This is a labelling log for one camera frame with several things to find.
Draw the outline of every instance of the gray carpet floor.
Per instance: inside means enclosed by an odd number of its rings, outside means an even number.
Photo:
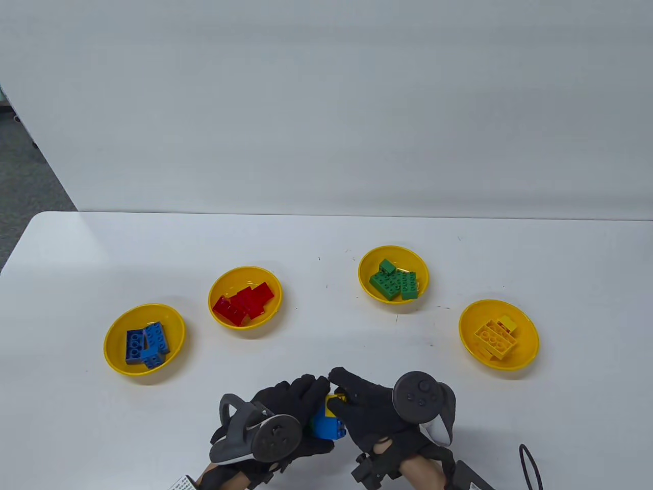
[[[35,214],[74,210],[23,125],[0,114],[0,269]]]

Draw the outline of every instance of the black cable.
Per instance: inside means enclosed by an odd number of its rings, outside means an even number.
[[[530,478],[528,476],[528,470],[526,469],[526,461],[524,460],[524,453],[528,456],[528,460],[531,463],[531,466],[533,467],[533,470],[535,471],[535,477],[537,478],[537,486],[539,490],[542,490],[542,478],[539,475],[539,470],[537,469],[537,465],[535,464],[535,460],[533,459],[533,455],[530,453],[526,445],[520,444],[519,445],[519,459],[522,460],[522,469],[524,471],[524,478],[526,478],[526,485],[528,485],[528,490],[533,490],[533,486],[531,485]]]

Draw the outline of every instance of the bowl rim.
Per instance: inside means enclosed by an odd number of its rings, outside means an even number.
[[[165,362],[161,366],[155,367],[154,369],[148,369],[145,372],[128,372],[128,371],[124,371],[124,370],[120,369],[119,367],[117,367],[116,365],[114,365],[113,362],[111,362],[111,359],[109,359],[109,354],[108,354],[107,349],[106,349],[106,343],[107,343],[107,341],[109,339],[109,334],[111,333],[111,330],[113,330],[113,328],[116,326],[116,324],[120,320],[122,320],[123,317],[125,317],[126,315],[130,314],[131,312],[133,312],[135,310],[138,310],[140,308],[143,308],[145,306],[162,306],[163,308],[166,308],[166,309],[170,310],[177,317],[177,319],[180,321],[180,323],[182,325],[182,338],[181,338],[181,340],[179,342],[179,346],[177,347],[177,349],[174,352],[170,352],[170,355],[168,356],[168,358],[165,360]],[[124,374],[125,376],[147,376],[149,374],[152,374],[154,372],[157,372],[157,371],[163,369],[165,366],[167,366],[169,363],[171,363],[174,360],[174,358],[177,357],[177,355],[181,352],[182,347],[183,347],[183,343],[185,342],[185,340],[186,340],[186,322],[183,320],[183,317],[179,314],[179,312],[177,310],[175,310],[173,307],[171,307],[171,306],[169,306],[167,304],[163,304],[163,303],[140,304],[140,305],[135,306],[134,308],[132,308],[130,310],[127,310],[121,316],[116,318],[116,320],[109,327],[109,330],[106,331],[106,335],[104,336],[104,360],[106,361],[106,363],[109,366],[111,366],[111,368],[114,371],[119,372],[120,374]]]
[[[472,352],[471,347],[467,344],[467,342],[465,341],[465,338],[462,336],[462,318],[465,316],[465,313],[467,313],[467,311],[472,306],[476,306],[479,303],[484,303],[484,302],[487,302],[487,301],[496,301],[496,302],[499,302],[499,303],[503,303],[503,304],[507,304],[509,306],[512,306],[513,308],[516,308],[517,310],[519,310],[521,312],[522,315],[524,315],[526,317],[526,319],[530,322],[531,326],[533,327],[533,330],[535,332],[535,351],[533,352],[533,355],[528,358],[527,361],[523,362],[519,366],[511,366],[511,367],[496,366],[496,365],[492,365],[492,364],[483,362],[483,360],[481,360],[476,354],[474,354]],[[488,367],[490,369],[496,369],[497,371],[520,371],[520,370],[530,366],[533,363],[533,361],[535,361],[535,358],[537,357],[537,354],[539,354],[539,332],[537,331],[537,327],[535,326],[535,323],[533,323],[533,320],[531,320],[530,317],[521,310],[521,308],[517,308],[515,305],[510,304],[510,303],[508,303],[506,301],[502,301],[500,299],[492,299],[492,298],[479,299],[478,301],[474,301],[467,308],[465,308],[465,310],[460,314],[460,319],[458,319],[458,335],[460,336],[460,342],[462,343],[462,345],[465,346],[465,348],[467,349],[467,352],[469,352],[470,355],[476,361],[478,361],[479,363],[481,363],[482,365],[484,365],[484,366],[486,366],[486,367]]]
[[[421,279],[421,280],[424,280],[424,292],[422,294],[420,294],[415,299],[402,299],[400,301],[388,301],[385,298],[379,298],[379,297],[376,297],[375,295],[372,294],[372,292],[368,289],[367,281],[364,280],[363,277],[362,277],[361,269],[362,269],[362,266],[363,266],[363,262],[365,262],[365,259],[368,257],[368,255],[370,255],[372,252],[376,252],[377,250],[379,250],[381,248],[398,248],[400,250],[404,250],[404,251],[406,251],[408,253],[411,253],[412,255],[417,257],[417,259],[422,263],[422,265],[424,265],[424,269],[426,271],[426,278]],[[413,301],[417,301],[418,299],[420,299],[424,295],[424,293],[426,293],[426,290],[428,289],[428,286],[429,286],[429,283],[430,283],[430,272],[428,271],[428,265],[426,265],[426,262],[424,261],[424,259],[422,257],[420,257],[419,255],[417,255],[412,250],[410,250],[409,248],[402,247],[400,245],[381,245],[381,246],[378,246],[376,248],[371,249],[368,253],[363,255],[363,258],[358,263],[358,282],[360,282],[360,286],[363,288],[363,291],[365,291],[370,298],[375,299],[378,302],[382,302],[384,304],[409,304],[409,303],[412,303]]]
[[[237,327],[235,325],[229,325],[228,323],[226,323],[225,321],[220,319],[220,317],[213,311],[213,305],[211,304],[211,293],[213,292],[213,290],[214,290],[215,286],[217,285],[217,283],[220,282],[220,280],[222,278],[224,278],[226,275],[231,274],[235,270],[240,270],[240,269],[258,269],[258,270],[261,270],[261,271],[269,274],[272,277],[272,279],[274,280],[274,283],[279,288],[279,303],[277,304],[276,308],[273,309],[273,311],[271,311],[270,316],[268,316],[267,318],[264,318],[262,320],[259,320],[258,322],[255,322],[255,323],[248,323],[247,325],[245,325],[243,327]],[[208,298],[206,299],[206,302],[208,303],[208,310],[209,310],[209,313],[211,313],[211,316],[213,317],[213,319],[216,322],[218,322],[220,325],[222,325],[223,327],[226,327],[228,329],[235,330],[235,331],[238,331],[238,332],[242,332],[243,330],[253,330],[253,329],[257,329],[260,326],[265,325],[266,323],[268,323],[279,312],[279,309],[281,308],[281,304],[283,302],[283,288],[281,286],[281,281],[279,281],[279,278],[277,276],[275,276],[274,274],[272,274],[272,272],[270,272],[268,269],[258,267],[257,265],[241,265],[240,267],[234,267],[233,269],[228,270],[227,272],[222,274],[218,279],[215,280],[215,282],[213,283],[211,288],[208,290]]]

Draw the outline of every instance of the yellow lego brick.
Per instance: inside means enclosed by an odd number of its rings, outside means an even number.
[[[340,400],[342,400],[344,402],[347,402],[347,397],[345,395],[327,395],[326,396],[326,399],[325,399],[325,417],[328,417],[330,419],[335,419],[337,417],[335,416],[335,414],[333,412],[331,412],[331,410],[328,409],[328,406],[327,406],[327,402],[331,398],[338,398],[338,399],[340,399]]]
[[[496,321],[504,329],[508,330],[508,333],[512,333],[517,330],[517,324],[510,319],[509,316],[503,315],[500,319]]]
[[[503,359],[517,345],[515,338],[490,320],[474,333],[479,346],[498,359]]]

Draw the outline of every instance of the wrist strap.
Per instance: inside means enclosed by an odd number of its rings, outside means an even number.
[[[442,462],[442,470],[448,486],[456,469],[452,452],[434,444],[422,434],[413,432],[393,435],[392,444],[382,454],[363,453],[358,456],[356,458],[358,467],[351,472],[351,475],[367,490],[378,490],[386,475],[392,480],[399,478],[402,475],[399,471],[402,461],[417,454]]]

